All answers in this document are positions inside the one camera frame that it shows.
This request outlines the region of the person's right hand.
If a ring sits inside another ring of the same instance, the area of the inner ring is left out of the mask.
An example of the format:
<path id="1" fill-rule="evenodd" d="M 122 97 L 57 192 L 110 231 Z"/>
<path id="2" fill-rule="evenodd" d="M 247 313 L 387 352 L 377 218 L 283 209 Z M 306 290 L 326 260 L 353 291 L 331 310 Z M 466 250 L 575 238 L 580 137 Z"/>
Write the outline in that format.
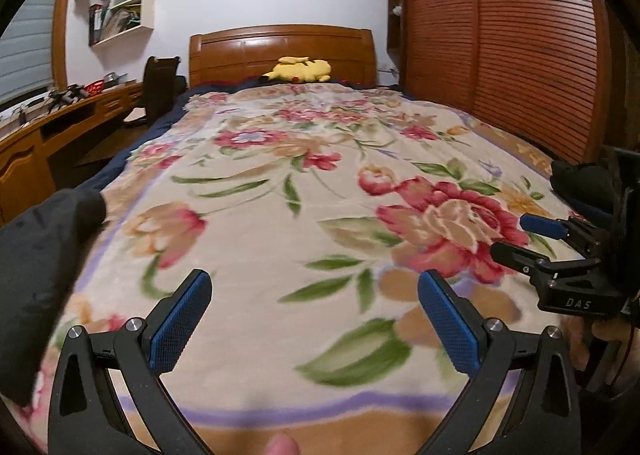
<path id="1" fill-rule="evenodd" d="M 568 353 L 572 365 L 578 371 L 584 371 L 590 361 L 590 355 L 597 347 L 617 343 L 616 357 L 606 363 L 608 372 L 605 382 L 616 392 L 622 392 L 639 381 L 639 329 L 632 328 L 623 319 L 605 319 L 591 324 L 582 316 L 565 316 L 561 329 L 568 344 Z"/>

